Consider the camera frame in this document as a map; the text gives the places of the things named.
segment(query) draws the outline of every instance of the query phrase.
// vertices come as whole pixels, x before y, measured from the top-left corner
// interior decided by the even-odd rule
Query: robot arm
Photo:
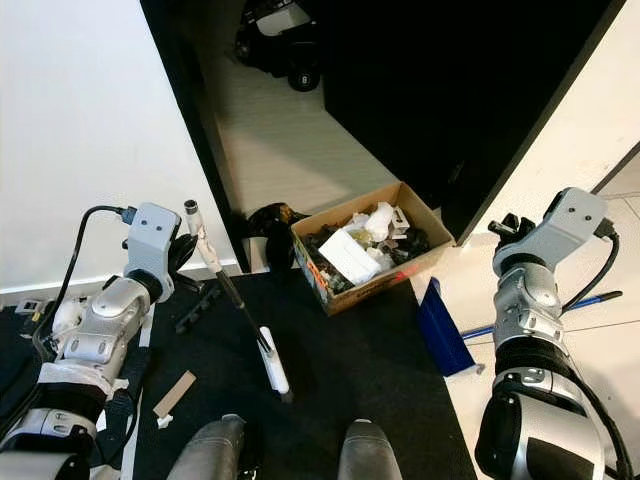
[[[512,214],[490,225],[501,238],[493,261],[500,277],[494,296],[496,379],[475,457],[493,478],[602,479],[604,447],[588,402],[604,415],[614,445],[621,444],[615,424],[569,357],[553,275],[591,235],[614,235],[605,213],[603,200],[569,188],[538,227],[524,218],[519,225]],[[624,445],[616,452],[619,474],[627,475],[620,478],[632,478],[628,458],[620,458]]]
[[[57,358],[42,364],[38,398],[0,443],[2,478],[89,477],[86,458],[96,437],[95,423],[122,386],[117,377],[127,344],[150,305],[174,291],[169,247],[180,222],[172,211],[142,204],[131,222],[124,276],[80,311],[58,311],[55,322],[74,326],[61,335]],[[59,318],[66,314],[74,318]]]

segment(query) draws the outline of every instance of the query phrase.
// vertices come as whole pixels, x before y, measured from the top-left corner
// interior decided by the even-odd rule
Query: black object on floor
[[[256,320],[271,328],[294,393],[271,391],[255,337],[221,298],[186,335],[173,321],[189,294],[156,307],[134,478],[165,478],[205,423],[236,413],[264,439],[262,477],[335,479],[347,427],[370,418],[389,438],[405,480],[475,478],[449,394],[416,323],[409,282],[328,318],[302,276],[233,279]],[[185,370],[197,377],[158,430],[155,404]]]

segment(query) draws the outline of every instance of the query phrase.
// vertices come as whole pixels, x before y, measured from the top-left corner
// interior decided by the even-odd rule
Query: white wall
[[[235,262],[139,2],[0,4],[0,293],[60,283],[82,213],[100,203],[182,213],[195,198]],[[78,282],[126,263],[127,226],[94,217]]]
[[[640,140],[640,1],[628,0],[474,233],[539,221],[568,186],[593,189]]]

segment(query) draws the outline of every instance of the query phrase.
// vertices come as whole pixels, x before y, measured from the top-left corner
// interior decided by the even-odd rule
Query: cardboard box
[[[374,211],[378,202],[388,202],[392,206],[400,206],[411,226],[423,229],[427,233],[430,250],[397,267],[387,270],[369,282],[334,295],[328,288],[327,281],[320,275],[309,256],[302,237],[310,233],[317,233],[323,225],[345,225],[354,212],[370,213]],[[453,236],[447,231],[433,211],[403,182],[383,187],[374,192],[362,195],[337,207],[325,210],[301,220],[291,227],[293,245],[296,258],[305,277],[328,315],[334,315],[371,295],[386,290],[412,275],[434,266],[444,251],[454,244]]]

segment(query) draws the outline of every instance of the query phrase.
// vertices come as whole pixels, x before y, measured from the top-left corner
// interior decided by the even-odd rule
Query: black carpet
[[[176,292],[154,316],[135,478],[160,479],[191,436],[225,413],[262,431],[262,477],[335,479],[348,425],[370,418],[387,434],[405,480],[476,478],[442,377],[416,324],[404,282],[328,318],[300,272],[286,286],[268,275],[234,277],[253,316],[270,326],[292,385],[293,404],[271,391],[255,339],[219,297],[193,329],[173,325],[194,302]],[[155,404],[185,370],[196,382],[158,430]]]

